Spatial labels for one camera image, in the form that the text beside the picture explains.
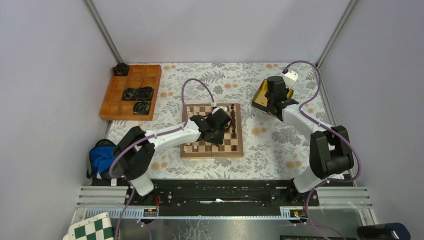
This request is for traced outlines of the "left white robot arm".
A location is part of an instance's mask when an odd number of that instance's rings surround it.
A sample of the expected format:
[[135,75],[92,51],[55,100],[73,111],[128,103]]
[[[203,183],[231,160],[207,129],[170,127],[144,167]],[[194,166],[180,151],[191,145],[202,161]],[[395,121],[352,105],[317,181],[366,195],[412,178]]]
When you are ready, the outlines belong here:
[[227,108],[218,106],[206,116],[186,115],[184,122],[159,130],[132,127],[113,150],[109,174],[112,178],[124,177],[136,191],[136,199],[148,206],[155,200],[154,184],[147,173],[153,156],[186,143],[222,144],[231,123]]

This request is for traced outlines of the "green checkered roll mat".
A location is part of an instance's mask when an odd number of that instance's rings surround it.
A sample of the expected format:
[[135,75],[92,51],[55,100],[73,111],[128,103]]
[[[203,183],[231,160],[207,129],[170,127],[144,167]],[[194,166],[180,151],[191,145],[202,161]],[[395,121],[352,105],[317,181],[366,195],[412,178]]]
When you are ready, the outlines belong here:
[[115,233],[108,212],[72,224],[63,240],[114,240]]

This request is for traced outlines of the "blue cloth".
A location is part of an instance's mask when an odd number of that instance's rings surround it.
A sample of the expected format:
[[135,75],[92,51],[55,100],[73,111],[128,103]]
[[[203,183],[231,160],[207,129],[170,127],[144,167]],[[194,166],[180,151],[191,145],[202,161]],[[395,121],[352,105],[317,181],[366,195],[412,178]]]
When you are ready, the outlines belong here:
[[115,157],[113,155],[116,145],[108,140],[101,139],[88,153],[89,165],[86,171],[88,179],[96,177],[97,179],[111,180],[109,168]]

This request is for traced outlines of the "black item tray corner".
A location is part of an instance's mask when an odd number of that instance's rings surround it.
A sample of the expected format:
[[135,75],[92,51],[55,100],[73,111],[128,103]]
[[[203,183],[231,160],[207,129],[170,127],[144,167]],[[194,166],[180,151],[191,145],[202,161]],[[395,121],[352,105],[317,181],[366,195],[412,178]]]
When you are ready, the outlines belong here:
[[112,72],[114,76],[125,77],[128,75],[130,70],[130,66],[126,63],[118,63],[116,66],[112,68]]

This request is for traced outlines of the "wooden chess board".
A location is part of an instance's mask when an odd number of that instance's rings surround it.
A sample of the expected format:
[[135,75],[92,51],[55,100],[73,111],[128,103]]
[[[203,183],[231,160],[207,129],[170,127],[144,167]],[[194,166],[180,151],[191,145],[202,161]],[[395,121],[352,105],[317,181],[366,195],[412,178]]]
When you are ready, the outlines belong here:
[[[205,141],[195,143],[184,143],[180,146],[180,157],[183,159],[215,159],[227,158],[237,159],[244,156],[243,137],[242,137],[242,121],[241,106],[239,103],[220,103],[219,106],[227,107],[227,113],[235,117],[235,127],[231,123],[227,125],[224,134],[223,144],[212,144]],[[231,139],[231,133],[235,130],[237,137]],[[183,147],[187,146],[188,151],[184,152]]]

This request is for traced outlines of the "floral table cloth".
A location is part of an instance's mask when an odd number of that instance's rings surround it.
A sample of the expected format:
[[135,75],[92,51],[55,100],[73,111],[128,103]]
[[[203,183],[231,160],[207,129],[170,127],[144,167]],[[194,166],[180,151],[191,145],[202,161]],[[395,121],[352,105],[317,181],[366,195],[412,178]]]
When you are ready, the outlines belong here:
[[143,130],[182,121],[182,104],[240,104],[243,157],[183,159],[180,147],[157,153],[149,166],[153,179],[289,180],[309,166],[309,144],[295,128],[252,108],[263,80],[279,76],[284,63],[163,63],[151,121],[113,121],[107,138],[118,143],[134,126]]

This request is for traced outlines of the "dark cylinder bottle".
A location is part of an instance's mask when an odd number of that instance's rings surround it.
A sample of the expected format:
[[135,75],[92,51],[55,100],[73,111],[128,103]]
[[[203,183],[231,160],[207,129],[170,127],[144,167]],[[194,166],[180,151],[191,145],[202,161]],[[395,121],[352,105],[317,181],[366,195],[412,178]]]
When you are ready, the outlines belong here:
[[360,226],[356,230],[358,240],[410,240],[411,234],[400,222]]

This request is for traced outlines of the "green black coil in tray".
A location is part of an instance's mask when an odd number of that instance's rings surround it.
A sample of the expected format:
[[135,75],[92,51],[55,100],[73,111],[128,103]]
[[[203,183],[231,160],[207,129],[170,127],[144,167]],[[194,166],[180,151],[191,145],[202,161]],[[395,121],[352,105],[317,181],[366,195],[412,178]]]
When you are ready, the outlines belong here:
[[150,113],[151,102],[150,101],[136,101],[133,105],[134,115],[148,115]]

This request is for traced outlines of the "orange compartment tray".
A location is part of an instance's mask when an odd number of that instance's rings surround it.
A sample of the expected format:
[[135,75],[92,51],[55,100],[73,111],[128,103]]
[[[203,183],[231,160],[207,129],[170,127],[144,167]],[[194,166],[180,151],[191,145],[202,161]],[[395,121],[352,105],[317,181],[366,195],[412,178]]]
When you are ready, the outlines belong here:
[[[113,76],[99,111],[107,121],[151,121],[157,101],[162,68],[158,64],[129,65],[127,76]],[[137,101],[151,102],[148,115],[133,114]]]

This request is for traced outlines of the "black mounting rail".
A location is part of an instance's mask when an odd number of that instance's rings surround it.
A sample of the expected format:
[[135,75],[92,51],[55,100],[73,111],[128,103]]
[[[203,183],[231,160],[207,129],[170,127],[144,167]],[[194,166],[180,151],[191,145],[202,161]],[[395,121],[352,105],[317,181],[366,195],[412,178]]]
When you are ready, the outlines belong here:
[[151,206],[159,217],[281,217],[285,208],[317,207],[316,193],[298,193],[292,180],[154,179],[145,196],[128,190],[131,207]]

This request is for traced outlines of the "gold metal tin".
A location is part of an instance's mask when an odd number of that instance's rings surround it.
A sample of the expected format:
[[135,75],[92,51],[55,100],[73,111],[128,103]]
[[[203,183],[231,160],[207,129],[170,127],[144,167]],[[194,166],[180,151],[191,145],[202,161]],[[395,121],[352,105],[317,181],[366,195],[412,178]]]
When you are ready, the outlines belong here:
[[267,98],[265,97],[266,92],[267,92],[267,83],[266,83],[266,79],[264,79],[259,89],[256,91],[251,101],[251,105],[252,107],[260,111],[268,113],[266,112],[266,107],[267,107]]

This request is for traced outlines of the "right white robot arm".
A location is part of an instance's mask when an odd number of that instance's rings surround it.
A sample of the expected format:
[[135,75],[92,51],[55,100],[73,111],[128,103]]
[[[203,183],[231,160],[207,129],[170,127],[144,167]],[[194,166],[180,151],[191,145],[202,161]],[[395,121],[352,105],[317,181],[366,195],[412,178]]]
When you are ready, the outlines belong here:
[[300,110],[282,76],[271,76],[264,82],[269,113],[297,129],[309,142],[309,166],[290,181],[286,193],[287,201],[299,206],[307,199],[306,192],[354,167],[348,132],[341,125],[319,122]]

